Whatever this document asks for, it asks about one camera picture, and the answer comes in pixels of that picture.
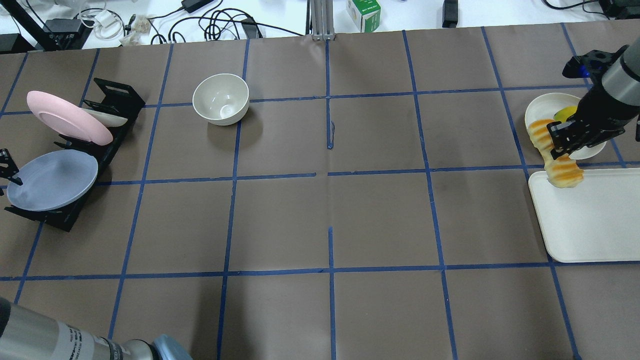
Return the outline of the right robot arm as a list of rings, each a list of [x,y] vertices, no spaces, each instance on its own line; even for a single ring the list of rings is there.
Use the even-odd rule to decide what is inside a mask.
[[[592,87],[566,121],[547,125],[553,159],[592,148],[623,134],[639,116],[640,44],[622,46],[615,53],[592,50],[574,55],[563,68],[565,78],[590,78]]]

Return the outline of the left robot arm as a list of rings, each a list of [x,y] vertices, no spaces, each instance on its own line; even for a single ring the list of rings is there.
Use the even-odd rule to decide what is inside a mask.
[[[98,160],[86,152],[58,150],[16,166],[1,150],[1,177],[9,180],[7,197],[21,210],[56,210],[85,195],[98,177]],[[153,342],[122,344],[99,337],[1,299],[3,360],[189,360],[190,354],[169,335]]]

